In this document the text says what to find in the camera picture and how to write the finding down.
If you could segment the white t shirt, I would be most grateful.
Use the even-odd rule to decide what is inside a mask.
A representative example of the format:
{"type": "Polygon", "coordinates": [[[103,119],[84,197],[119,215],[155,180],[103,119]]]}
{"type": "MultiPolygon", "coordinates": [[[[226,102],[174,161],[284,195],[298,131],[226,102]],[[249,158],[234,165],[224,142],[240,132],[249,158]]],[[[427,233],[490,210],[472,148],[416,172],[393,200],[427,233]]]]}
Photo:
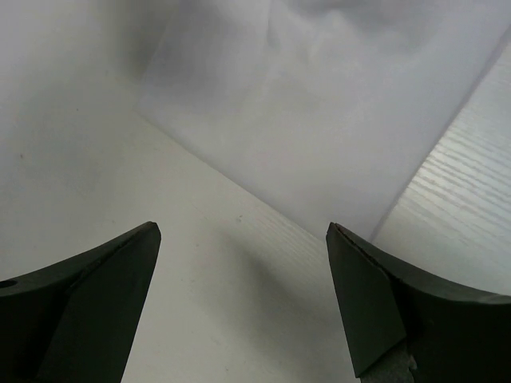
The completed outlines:
{"type": "Polygon", "coordinates": [[[310,233],[369,239],[509,27],[507,1],[182,1],[140,110],[310,233]]]}

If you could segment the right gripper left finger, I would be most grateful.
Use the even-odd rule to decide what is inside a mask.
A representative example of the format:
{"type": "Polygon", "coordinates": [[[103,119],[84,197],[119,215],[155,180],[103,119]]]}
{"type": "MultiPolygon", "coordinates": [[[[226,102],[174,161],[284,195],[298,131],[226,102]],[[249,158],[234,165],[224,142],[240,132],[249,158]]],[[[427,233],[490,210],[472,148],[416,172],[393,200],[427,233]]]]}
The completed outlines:
{"type": "Polygon", "coordinates": [[[161,233],[147,222],[85,253],[1,283],[3,382],[119,382],[161,233]]]}

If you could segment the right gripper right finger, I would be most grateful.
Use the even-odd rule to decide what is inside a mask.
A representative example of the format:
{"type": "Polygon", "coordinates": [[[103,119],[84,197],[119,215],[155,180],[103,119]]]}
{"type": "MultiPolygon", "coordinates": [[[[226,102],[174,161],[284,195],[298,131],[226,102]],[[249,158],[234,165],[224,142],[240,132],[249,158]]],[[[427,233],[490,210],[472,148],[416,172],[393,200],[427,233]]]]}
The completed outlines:
{"type": "Polygon", "coordinates": [[[509,296],[438,277],[336,223],[326,239],[360,381],[509,381],[509,296]]]}

